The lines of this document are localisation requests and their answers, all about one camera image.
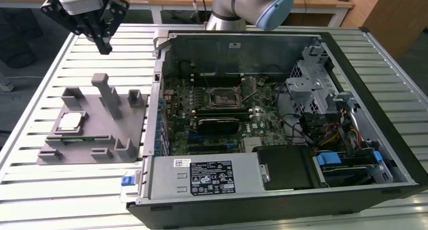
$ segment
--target sticker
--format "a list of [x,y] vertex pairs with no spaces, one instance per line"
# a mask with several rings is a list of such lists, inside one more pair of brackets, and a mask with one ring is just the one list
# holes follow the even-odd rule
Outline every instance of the sticker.
[[241,43],[229,43],[229,49],[239,49]]
[[190,163],[190,185],[194,196],[235,193],[233,162]]
[[174,167],[187,167],[190,166],[190,159],[174,159]]

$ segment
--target warning label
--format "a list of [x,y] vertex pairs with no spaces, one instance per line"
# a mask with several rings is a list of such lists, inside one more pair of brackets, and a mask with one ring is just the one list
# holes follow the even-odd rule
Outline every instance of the warning label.
[[231,161],[190,164],[190,191],[194,196],[235,193]]

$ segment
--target floor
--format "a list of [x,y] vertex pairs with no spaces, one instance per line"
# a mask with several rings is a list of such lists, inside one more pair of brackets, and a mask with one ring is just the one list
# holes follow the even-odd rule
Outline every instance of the floor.
[[[33,10],[37,18],[43,36],[29,42],[36,54],[36,62],[21,69],[11,69],[0,61],[0,70],[6,77],[39,76],[43,77],[49,69],[60,47],[68,35],[51,19]],[[192,24],[190,12],[163,12],[164,24]],[[148,11],[128,11],[124,23],[152,23]],[[398,63],[414,82],[428,94],[428,34],[421,33],[417,42],[408,50]],[[4,93],[0,91],[0,130],[12,130],[23,114],[31,97],[36,91],[41,78],[11,78],[15,84],[15,91]],[[0,134],[0,147],[8,139],[6,134]]]

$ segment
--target blue tab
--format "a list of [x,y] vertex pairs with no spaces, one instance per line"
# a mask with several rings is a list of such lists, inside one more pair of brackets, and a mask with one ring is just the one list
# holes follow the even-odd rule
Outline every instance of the blue tab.
[[135,176],[123,176],[120,185],[122,186],[135,185]]
[[318,160],[318,165],[322,166],[326,164],[326,161],[323,161],[323,158],[321,155],[315,156],[315,159]]
[[341,164],[340,155],[336,152],[323,152],[321,153],[315,159],[318,160],[319,166],[327,164]]
[[381,162],[381,161],[382,161],[382,155],[381,155],[381,153],[380,153],[378,151],[374,151],[374,152],[373,152],[373,155],[374,155],[376,161],[377,161],[377,162]]

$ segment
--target slotted aluminum surface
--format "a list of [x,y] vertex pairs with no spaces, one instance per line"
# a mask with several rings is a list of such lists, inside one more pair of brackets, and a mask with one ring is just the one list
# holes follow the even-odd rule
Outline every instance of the slotted aluminum surface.
[[[155,65],[151,51],[154,31],[200,30],[186,25],[122,25],[111,40],[113,52],[97,53],[93,43],[69,36],[9,141],[0,152],[1,229],[146,229],[119,201],[120,176],[140,167],[122,164],[37,166],[37,152],[63,105],[65,86],[91,87],[93,73],[109,75],[119,94],[128,89],[150,93]],[[357,29],[281,28],[278,31],[329,31],[422,166],[428,167],[426,97],[390,61],[376,41]],[[341,76],[338,81],[346,89]],[[306,217],[198,229],[426,229],[428,196],[418,194],[390,200],[361,213]]]

